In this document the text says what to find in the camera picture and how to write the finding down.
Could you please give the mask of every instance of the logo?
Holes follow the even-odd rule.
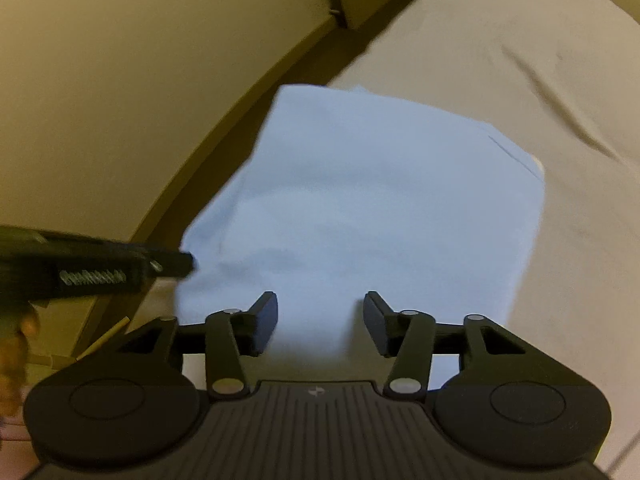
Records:
[[[60,271],[60,280],[65,285],[103,285],[105,283],[125,283],[127,275],[121,269],[115,270],[80,270],[78,272]]]
[[[313,395],[317,399],[319,396],[324,395],[324,388],[316,386],[315,388],[311,388],[310,390],[308,390],[308,392],[309,395]]]

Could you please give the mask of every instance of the human hand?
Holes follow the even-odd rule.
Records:
[[[20,330],[11,337],[0,338],[0,418],[15,416],[22,405],[20,389],[26,382],[27,338],[39,332],[38,313],[30,306],[20,319]]]
[[[23,399],[27,397],[30,389],[30,386],[22,388]],[[20,409],[17,415],[5,417],[0,424],[0,480],[28,478],[29,473],[36,469],[39,463]]]

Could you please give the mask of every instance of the white bedsheet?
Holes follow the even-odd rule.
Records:
[[[640,430],[640,25],[609,0],[415,0],[332,83],[355,85],[489,122],[542,161],[507,327],[606,394],[607,468]]]

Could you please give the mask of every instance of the folded fabric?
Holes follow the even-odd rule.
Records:
[[[532,251],[544,179],[490,124],[422,104],[283,86],[250,160],[194,220],[198,269],[177,288],[181,323],[248,308],[265,290],[280,317],[244,365],[252,382],[383,381],[362,321],[378,291],[395,310],[505,323]],[[431,387],[457,373],[435,360]]]

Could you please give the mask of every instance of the ribbed surface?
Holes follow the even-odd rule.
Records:
[[[593,466],[517,473],[469,458],[422,408],[369,383],[263,383],[250,398],[212,406],[187,445],[115,474],[45,466],[33,480],[602,480]]]

